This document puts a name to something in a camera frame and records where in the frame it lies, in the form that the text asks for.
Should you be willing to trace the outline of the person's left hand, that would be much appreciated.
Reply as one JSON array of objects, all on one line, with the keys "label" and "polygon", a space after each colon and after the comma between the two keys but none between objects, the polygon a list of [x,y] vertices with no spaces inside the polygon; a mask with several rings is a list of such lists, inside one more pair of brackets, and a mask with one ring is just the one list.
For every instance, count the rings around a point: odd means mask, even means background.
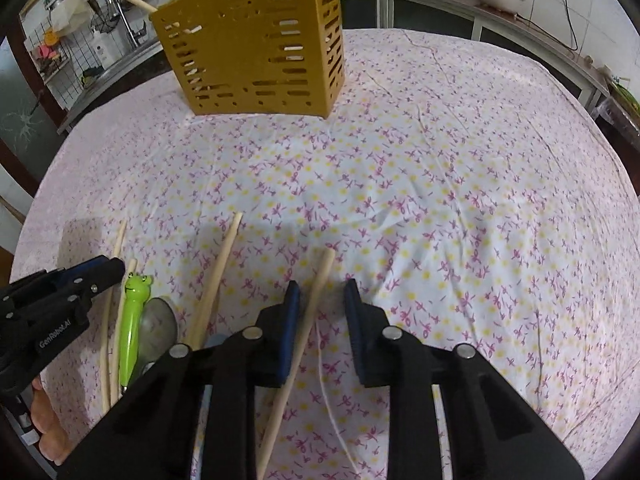
[{"label": "person's left hand", "polygon": [[43,457],[60,466],[72,452],[72,444],[52,408],[39,376],[32,381],[32,422],[40,432],[39,449]]}]

